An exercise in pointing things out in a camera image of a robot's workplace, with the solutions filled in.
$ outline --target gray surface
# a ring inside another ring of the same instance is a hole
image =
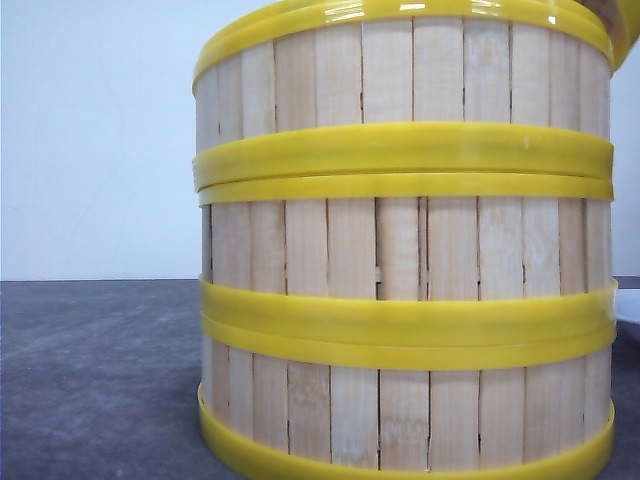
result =
[[[239,479],[203,445],[195,281],[2,284],[2,478]],[[614,346],[616,449],[640,477],[640,345]]]

